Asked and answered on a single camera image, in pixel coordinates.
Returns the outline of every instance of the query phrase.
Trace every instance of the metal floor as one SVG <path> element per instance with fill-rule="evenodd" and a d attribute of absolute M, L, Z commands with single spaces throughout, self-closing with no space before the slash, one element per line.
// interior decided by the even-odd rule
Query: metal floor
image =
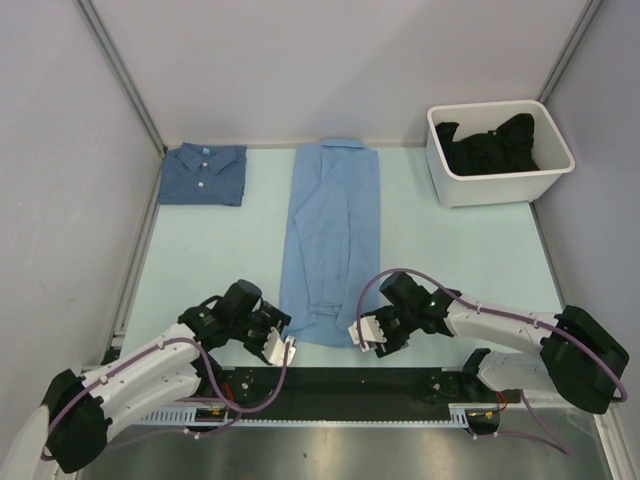
<path fill-rule="evenodd" d="M 544 436 L 525 411 L 503 427 Z M 237 427 L 194 441 L 167 434 L 103 454 L 81 480 L 611 479 L 593 417 L 577 410 L 541 416 L 571 457 L 527 440 L 473 441 L 461 430 Z M 133 427 L 113 443 L 147 433 Z"/>

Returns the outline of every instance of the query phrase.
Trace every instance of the white bin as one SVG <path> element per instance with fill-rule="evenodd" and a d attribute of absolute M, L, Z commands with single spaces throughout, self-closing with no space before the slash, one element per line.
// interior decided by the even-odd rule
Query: white bin
<path fill-rule="evenodd" d="M 518 113 L 535 120 L 532 156 L 540 168 L 535 172 L 459 176 L 451 172 L 436 135 L 440 122 L 457 122 L 454 141 L 475 133 L 495 130 Z M 427 163 L 440 203 L 445 207 L 531 202 L 542 195 L 560 175 L 575 167 L 575 160 L 549 112 L 540 102 L 475 103 L 433 107 L 427 114 Z"/>

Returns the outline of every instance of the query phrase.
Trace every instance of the white table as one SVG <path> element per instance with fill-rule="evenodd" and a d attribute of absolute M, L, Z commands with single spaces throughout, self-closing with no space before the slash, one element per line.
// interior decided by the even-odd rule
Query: white table
<path fill-rule="evenodd" d="M 378 152 L 383 269 L 410 267 L 488 302 L 560 311 L 528 204 L 442 208 L 424 149 Z M 250 149 L 240 208 L 160 207 L 123 355 L 152 340 L 188 307 L 224 293 L 239 278 L 258 285 L 265 299 L 277 305 L 294 158 L 294 149 Z M 293 365 L 460 367 L 475 348 L 492 346 L 422 332 L 415 332 L 409 343 L 410 348 L 383 360 L 356 348 L 299 343 Z M 262 365 L 234 341 L 213 354 L 222 365 Z"/>

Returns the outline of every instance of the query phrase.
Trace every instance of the blue shirt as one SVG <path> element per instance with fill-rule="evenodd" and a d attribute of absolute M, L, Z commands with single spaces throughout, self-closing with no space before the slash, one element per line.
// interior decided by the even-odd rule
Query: blue shirt
<path fill-rule="evenodd" d="M 287 334 L 353 347 L 363 288 L 380 271 L 378 154 L 358 140 L 332 138 L 296 153 L 280 284 Z M 378 307 L 368 295 L 365 312 Z"/>
<path fill-rule="evenodd" d="M 247 147 L 183 143 L 162 165 L 158 202 L 171 205 L 242 205 Z"/>

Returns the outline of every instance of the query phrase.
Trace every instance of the wall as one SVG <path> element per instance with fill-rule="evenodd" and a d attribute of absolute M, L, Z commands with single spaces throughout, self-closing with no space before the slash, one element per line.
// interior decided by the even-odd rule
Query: wall
<path fill-rule="evenodd" d="M 640 431 L 640 3 L 608 2 L 549 107 L 576 169 L 538 202 L 569 303 L 587 308 L 631 355 L 624 374 Z"/>
<path fill-rule="evenodd" d="M 70 0 L 0 2 L 0 463 L 106 341 L 159 166 Z"/>
<path fill-rule="evenodd" d="M 586 0 L 94 0 L 165 144 L 424 142 L 536 98 Z"/>

